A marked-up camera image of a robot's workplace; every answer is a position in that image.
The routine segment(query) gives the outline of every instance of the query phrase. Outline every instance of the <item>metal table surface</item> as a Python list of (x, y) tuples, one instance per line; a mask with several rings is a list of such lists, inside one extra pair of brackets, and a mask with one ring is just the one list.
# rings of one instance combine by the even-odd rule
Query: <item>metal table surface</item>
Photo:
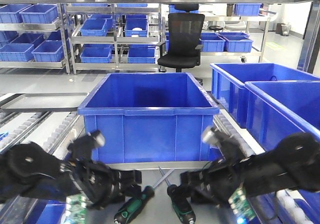
[[(110, 164), (117, 169), (139, 169), (142, 171), (142, 188), (146, 185), (153, 185), (162, 175), (158, 166), (166, 173), (170, 168), (176, 168), (168, 177), (172, 184), (180, 183), (180, 173), (185, 171), (201, 169), (206, 161), (189, 162), (147, 162), (147, 163), (124, 163)], [(86, 216), (86, 224), (114, 224), (114, 215), (122, 203), (111, 204), (104, 210), (89, 210)], [(210, 204), (191, 203), (196, 215), (197, 224), (236, 224), (234, 214), (228, 208), (217, 208)], [(171, 200), (167, 195), (167, 184), (163, 181), (155, 190), (155, 196), (147, 203), (142, 213), (134, 219), (131, 224), (180, 224), (174, 212)]]

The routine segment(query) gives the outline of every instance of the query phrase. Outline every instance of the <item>black office chair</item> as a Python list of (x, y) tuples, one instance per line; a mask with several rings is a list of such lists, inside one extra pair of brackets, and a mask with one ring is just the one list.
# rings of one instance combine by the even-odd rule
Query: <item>black office chair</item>
[[(198, 4), (176, 4), (175, 9), (194, 11), (199, 9)], [(163, 55), (163, 44), (159, 42), (160, 58), (158, 64), (167, 68), (175, 68), (177, 73), (185, 68), (194, 68), (200, 65), (200, 52), (203, 45), (199, 39), (204, 24), (205, 15), (195, 13), (170, 13), (169, 25), (169, 50)]]

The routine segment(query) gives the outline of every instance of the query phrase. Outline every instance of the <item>green circuit board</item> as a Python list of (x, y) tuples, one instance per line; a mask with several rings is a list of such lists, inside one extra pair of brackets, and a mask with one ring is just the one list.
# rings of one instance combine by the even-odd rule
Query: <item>green circuit board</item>
[(64, 224), (86, 224), (86, 197), (82, 194), (66, 198)]

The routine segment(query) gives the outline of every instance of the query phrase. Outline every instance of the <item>chair armrest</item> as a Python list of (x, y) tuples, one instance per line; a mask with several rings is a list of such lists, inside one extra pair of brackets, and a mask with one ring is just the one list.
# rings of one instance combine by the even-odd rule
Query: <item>chair armrest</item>
[(195, 50), (201, 50), (204, 47), (204, 45), (198, 44), (195, 47)]
[(157, 44), (155, 44), (155, 46), (156, 46), (156, 47), (161, 47), (161, 46), (163, 46), (164, 44), (166, 44), (165, 41), (160, 41), (160, 42), (158, 42)]

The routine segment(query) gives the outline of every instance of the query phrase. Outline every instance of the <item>chair backrest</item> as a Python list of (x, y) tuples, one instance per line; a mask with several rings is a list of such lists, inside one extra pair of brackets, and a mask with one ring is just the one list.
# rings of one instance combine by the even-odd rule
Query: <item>chair backrest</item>
[(204, 20), (203, 14), (170, 13), (168, 53), (175, 56), (196, 57), (198, 51), (195, 48), (199, 44)]

